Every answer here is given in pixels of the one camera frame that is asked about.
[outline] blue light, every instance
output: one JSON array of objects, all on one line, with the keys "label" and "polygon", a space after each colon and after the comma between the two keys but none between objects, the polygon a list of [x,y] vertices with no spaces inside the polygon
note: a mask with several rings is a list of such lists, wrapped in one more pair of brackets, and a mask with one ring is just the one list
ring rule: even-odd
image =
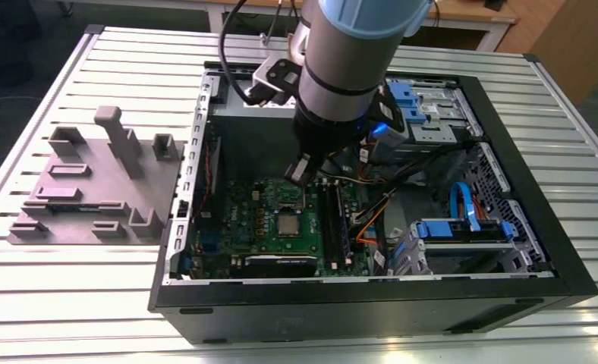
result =
[{"label": "blue light", "polygon": [[376,127],[374,128],[374,131],[371,132],[374,135],[384,133],[390,129],[390,126],[384,123],[379,123]]}]

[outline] metal slotted surface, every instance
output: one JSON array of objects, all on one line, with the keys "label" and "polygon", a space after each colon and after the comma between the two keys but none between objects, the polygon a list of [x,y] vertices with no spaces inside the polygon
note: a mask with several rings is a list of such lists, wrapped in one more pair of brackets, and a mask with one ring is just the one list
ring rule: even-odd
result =
[{"label": "metal slotted surface", "polygon": [[[156,246],[13,246],[9,226],[52,153],[54,127],[86,137],[97,106],[118,105],[141,139],[191,134],[204,62],[217,36],[106,28],[85,35],[0,169],[0,359],[33,362],[598,362],[598,297],[489,334],[193,347],[146,311]],[[283,55],[287,43],[271,48]],[[255,37],[228,38],[229,59],[261,62]],[[396,71],[477,76],[598,281],[598,140],[546,71],[519,55],[402,48]]]}]

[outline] motherboard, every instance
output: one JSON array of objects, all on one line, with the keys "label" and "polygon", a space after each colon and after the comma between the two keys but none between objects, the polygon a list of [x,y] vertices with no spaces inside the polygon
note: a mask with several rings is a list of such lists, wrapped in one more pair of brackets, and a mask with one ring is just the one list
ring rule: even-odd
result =
[{"label": "motherboard", "polygon": [[370,275],[368,252],[351,249],[359,209],[356,185],[339,180],[305,189],[279,179],[231,180],[223,224],[195,236],[192,278]]}]

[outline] wire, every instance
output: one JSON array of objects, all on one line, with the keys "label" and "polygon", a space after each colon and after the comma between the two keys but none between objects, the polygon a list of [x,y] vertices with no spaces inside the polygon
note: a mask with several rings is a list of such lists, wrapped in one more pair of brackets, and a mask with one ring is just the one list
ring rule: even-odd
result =
[{"label": "wire", "polygon": [[264,45],[268,46],[271,42],[272,32],[275,31],[275,24],[277,23],[279,13],[281,12],[283,0],[279,0],[277,11],[275,12],[275,17],[272,18],[271,29],[268,30],[268,35],[265,36]]},{"label": "wire", "polygon": [[241,97],[243,101],[245,101],[248,105],[256,105],[257,103],[252,100],[252,98],[248,95],[245,95],[245,91],[243,90],[241,85],[237,83],[237,80],[235,79],[235,75],[229,70],[228,59],[225,58],[225,37],[228,36],[228,27],[229,24],[232,24],[233,18],[236,17],[236,14],[239,13],[247,1],[248,0],[239,1],[237,6],[235,6],[235,9],[232,9],[228,18],[225,19],[225,23],[223,26],[223,30],[220,31],[220,38],[219,38],[219,57],[220,57],[220,65],[224,68],[225,78],[228,79],[229,86],[232,86],[232,88],[237,92],[237,95]]},{"label": "wire", "polygon": [[291,0],[291,9],[295,12],[295,22],[297,23],[295,27],[300,26],[300,15],[297,14],[297,4],[295,3],[295,0]]},{"label": "wire", "polygon": [[375,184],[372,182],[366,182],[364,180],[356,180],[346,176],[336,176],[335,174],[330,174],[324,169],[320,169],[320,173],[330,178],[335,178],[338,180],[347,180],[350,182],[354,182],[355,184]]},{"label": "wire", "polygon": [[434,6],[438,10],[438,14],[434,17],[434,27],[439,28],[439,23],[442,22],[442,9],[439,8],[439,1],[434,0]]},{"label": "wire", "polygon": [[387,205],[390,205],[390,200],[384,203],[383,207],[376,211],[376,213],[374,214],[374,217],[367,222],[367,225],[358,233],[356,242],[360,242],[362,240],[367,240],[367,239],[363,239],[362,236],[364,235],[366,231],[370,230],[371,224],[374,224],[374,221],[376,220],[376,218],[379,218],[380,214],[383,213],[384,209],[387,208]]},{"label": "wire", "polygon": [[396,192],[398,186],[403,184],[414,174],[416,174],[419,171],[423,171],[442,155],[458,150],[463,150],[470,146],[474,146],[477,143],[478,142],[475,141],[469,141],[452,146],[442,146],[431,153],[428,153],[423,158],[403,166],[402,169],[399,169],[399,171],[395,173],[390,181],[384,184],[386,192],[383,194],[383,197],[379,198],[371,208],[360,211],[360,213],[358,214],[358,218],[367,216],[370,212],[372,212],[386,201],[388,201],[391,196]]},{"label": "wire", "polygon": [[0,101],[2,100],[14,100],[14,99],[26,99],[26,100],[44,101],[44,99],[41,97],[34,97],[34,96],[5,96],[5,97],[0,97]]}]

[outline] ram slot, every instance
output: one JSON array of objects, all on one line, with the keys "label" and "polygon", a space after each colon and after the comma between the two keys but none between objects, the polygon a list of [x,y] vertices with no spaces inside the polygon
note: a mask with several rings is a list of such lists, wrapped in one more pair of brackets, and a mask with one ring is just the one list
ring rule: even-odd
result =
[{"label": "ram slot", "polygon": [[351,265],[351,244],[350,244],[350,226],[347,221],[346,207],[344,207],[344,199],[342,197],[342,188],[340,185],[334,186],[335,197],[338,200],[338,242],[340,244],[338,249],[338,258],[339,262],[343,265]]},{"label": "ram slot", "polygon": [[351,264],[350,232],[340,187],[323,184],[319,192],[324,263],[331,269]]},{"label": "ram slot", "polygon": [[324,247],[324,265],[327,268],[338,269],[336,247],[334,245],[334,220],[331,219],[331,204],[328,198],[328,186],[323,184],[318,193],[319,198],[319,214],[322,226],[322,246]]}]

